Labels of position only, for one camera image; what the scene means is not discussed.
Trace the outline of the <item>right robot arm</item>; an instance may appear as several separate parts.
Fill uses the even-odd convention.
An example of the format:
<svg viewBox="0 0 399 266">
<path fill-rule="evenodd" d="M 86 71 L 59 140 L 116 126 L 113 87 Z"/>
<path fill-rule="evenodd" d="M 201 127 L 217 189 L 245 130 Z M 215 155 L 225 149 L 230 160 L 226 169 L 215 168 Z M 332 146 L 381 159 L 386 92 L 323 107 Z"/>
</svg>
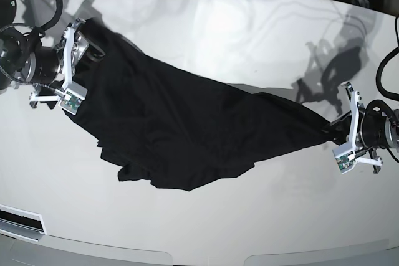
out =
<svg viewBox="0 0 399 266">
<path fill-rule="evenodd" d="M 42 39 L 60 21 L 63 0 L 55 0 L 55 13 L 41 26 L 15 22 L 16 0 L 1 0 L 1 92 L 9 87 L 32 86 L 31 100 L 43 102 L 61 98 L 84 100 L 86 89 L 74 78 L 78 64 L 98 62 L 105 56 L 94 39 L 89 22 L 78 18 L 68 24 L 60 41 L 46 47 Z"/>
</svg>

